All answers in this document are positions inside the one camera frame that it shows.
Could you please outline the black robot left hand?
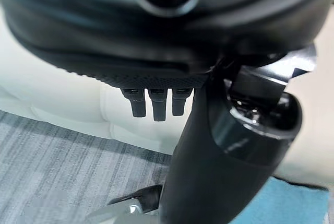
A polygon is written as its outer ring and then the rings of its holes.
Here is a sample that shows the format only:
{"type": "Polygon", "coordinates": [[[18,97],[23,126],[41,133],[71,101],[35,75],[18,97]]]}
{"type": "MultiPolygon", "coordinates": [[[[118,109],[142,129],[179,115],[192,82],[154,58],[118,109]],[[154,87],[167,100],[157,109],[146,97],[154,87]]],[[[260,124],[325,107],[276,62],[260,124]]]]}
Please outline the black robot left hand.
{"type": "Polygon", "coordinates": [[[193,107],[162,185],[111,200],[90,223],[229,223],[302,126],[289,81],[316,66],[332,0],[1,0],[38,58],[120,88],[134,117],[193,107]]]}

